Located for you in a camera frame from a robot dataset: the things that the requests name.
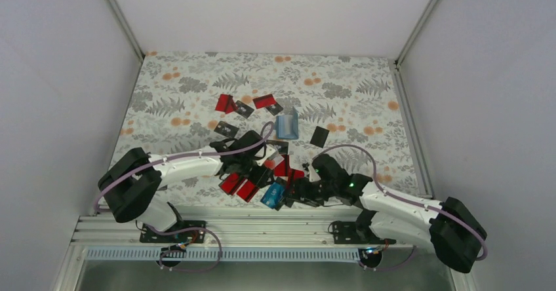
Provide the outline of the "blue leather card holder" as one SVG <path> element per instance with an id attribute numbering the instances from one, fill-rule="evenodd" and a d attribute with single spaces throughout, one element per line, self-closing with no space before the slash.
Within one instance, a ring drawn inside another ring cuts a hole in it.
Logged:
<path id="1" fill-rule="evenodd" d="M 276 137 L 281 140 L 297 140 L 299 138 L 298 112 L 293 107 L 288 113 L 276 116 Z"/>

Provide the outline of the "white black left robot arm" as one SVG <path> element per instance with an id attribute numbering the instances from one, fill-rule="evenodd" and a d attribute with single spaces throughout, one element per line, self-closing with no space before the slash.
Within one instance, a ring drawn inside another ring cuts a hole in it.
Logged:
<path id="1" fill-rule="evenodd" d="M 268 185 L 269 164 L 278 150 L 250 130 L 239 139 L 226 138 L 197 150 L 158 155 L 136 147 L 128 151 L 98 181 L 100 198 L 118 223 L 139 221 L 163 240 L 182 234 L 181 217 L 170 202 L 156 199 L 165 186 L 200 176 L 225 176 L 233 187 L 249 186 L 249 201 Z"/>

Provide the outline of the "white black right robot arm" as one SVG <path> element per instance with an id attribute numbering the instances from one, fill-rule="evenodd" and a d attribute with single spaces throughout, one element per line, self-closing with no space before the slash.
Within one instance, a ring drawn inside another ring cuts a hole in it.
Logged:
<path id="1" fill-rule="evenodd" d="M 393 240 L 434 253 L 449 268 L 469 273 L 486 257 L 487 233 L 465 204 L 414 197 L 363 174 L 350 174 L 330 155 L 317 156 L 304 165 L 304 176 L 288 178 L 284 197 L 319 207 L 332 198 L 361 209 L 356 219 L 355 242 L 379 244 Z"/>

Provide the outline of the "red white glossy card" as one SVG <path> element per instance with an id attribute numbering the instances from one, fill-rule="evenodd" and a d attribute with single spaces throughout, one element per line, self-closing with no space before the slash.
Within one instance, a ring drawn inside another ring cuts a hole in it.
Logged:
<path id="1" fill-rule="evenodd" d="M 280 153 L 274 153 L 272 156 L 269 156 L 265 162 L 264 166 L 270 170 L 274 170 L 277 166 L 279 166 L 283 161 L 284 157 Z"/>

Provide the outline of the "red card front left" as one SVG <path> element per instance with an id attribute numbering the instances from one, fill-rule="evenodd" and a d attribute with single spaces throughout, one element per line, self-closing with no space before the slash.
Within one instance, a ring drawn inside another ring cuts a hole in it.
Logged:
<path id="1" fill-rule="evenodd" d="M 238 173 L 232 173 L 220 182 L 219 187 L 225 194 L 233 196 L 244 180 L 244 177 Z"/>

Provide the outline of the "plain black card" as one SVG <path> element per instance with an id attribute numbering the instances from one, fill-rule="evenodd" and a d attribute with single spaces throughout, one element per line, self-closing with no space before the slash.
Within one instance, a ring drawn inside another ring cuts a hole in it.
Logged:
<path id="1" fill-rule="evenodd" d="M 324 147 L 326 144 L 329 130 L 320 126 L 315 127 L 311 140 L 309 141 L 311 145 L 317 147 Z"/>

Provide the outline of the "black card behind holder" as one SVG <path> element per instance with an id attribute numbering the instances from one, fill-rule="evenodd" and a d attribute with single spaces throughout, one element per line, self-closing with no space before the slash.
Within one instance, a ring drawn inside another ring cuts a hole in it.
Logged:
<path id="1" fill-rule="evenodd" d="M 269 111 L 272 115 L 276 116 L 280 112 L 283 111 L 283 107 L 279 103 L 275 103 L 275 104 L 266 106 L 266 110 Z"/>

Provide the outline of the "red card with black stripe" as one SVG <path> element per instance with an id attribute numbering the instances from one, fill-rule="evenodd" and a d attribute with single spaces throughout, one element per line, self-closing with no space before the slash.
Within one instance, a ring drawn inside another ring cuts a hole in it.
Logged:
<path id="1" fill-rule="evenodd" d="M 217 101 L 215 110 L 225 114 L 237 111 L 237 105 L 233 96 L 230 94 L 221 94 Z"/>

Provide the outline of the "large red striped card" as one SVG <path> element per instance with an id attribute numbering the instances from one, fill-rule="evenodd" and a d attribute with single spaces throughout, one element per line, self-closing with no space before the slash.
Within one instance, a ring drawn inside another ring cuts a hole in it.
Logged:
<path id="1" fill-rule="evenodd" d="M 265 108 L 276 104 L 276 100 L 272 94 L 266 94 L 252 99 L 256 109 Z"/>

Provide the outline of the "floral patterned table mat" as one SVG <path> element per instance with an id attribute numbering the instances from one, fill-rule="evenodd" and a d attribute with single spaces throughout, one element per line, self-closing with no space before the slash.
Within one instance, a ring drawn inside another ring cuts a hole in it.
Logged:
<path id="1" fill-rule="evenodd" d="M 325 147 L 350 173 L 376 175 L 383 186 L 431 197 L 422 181 L 386 58 L 223 52 L 153 51 L 146 54 L 113 153 L 128 150 L 182 153 L 223 139 L 220 121 L 239 134 L 264 128 L 275 116 L 256 109 L 245 119 L 215 110 L 221 94 L 254 107 L 272 94 L 288 113 L 298 112 L 299 138 L 288 143 L 295 168 L 321 148 L 311 145 L 315 127 L 328 129 Z"/>

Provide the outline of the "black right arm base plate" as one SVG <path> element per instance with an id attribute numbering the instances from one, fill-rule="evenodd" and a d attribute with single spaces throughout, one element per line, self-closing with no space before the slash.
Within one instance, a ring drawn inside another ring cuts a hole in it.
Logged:
<path id="1" fill-rule="evenodd" d="M 369 228 L 358 227 L 355 222 L 334 221 L 327 231 L 335 244 L 396 244 L 395 239 L 381 239 Z"/>

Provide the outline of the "aluminium frame rail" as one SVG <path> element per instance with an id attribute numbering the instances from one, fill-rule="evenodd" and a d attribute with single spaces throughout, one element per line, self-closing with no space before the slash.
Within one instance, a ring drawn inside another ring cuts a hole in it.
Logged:
<path id="1" fill-rule="evenodd" d="M 328 232 L 333 221 L 353 221 L 353 207 L 268 208 L 183 206 L 185 220 L 204 220 L 224 247 L 333 247 Z M 138 246 L 134 223 L 117 223 L 111 214 L 81 216 L 71 238 L 73 245 Z"/>

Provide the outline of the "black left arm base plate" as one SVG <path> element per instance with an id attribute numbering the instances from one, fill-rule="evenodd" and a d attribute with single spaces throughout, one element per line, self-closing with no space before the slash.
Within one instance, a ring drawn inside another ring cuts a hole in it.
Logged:
<path id="1" fill-rule="evenodd" d="M 163 235 L 154 232 L 148 226 L 143 225 L 139 241 L 141 243 L 155 244 L 182 244 L 182 243 L 203 243 L 207 223 L 204 220 L 183 220 L 178 221 Z"/>

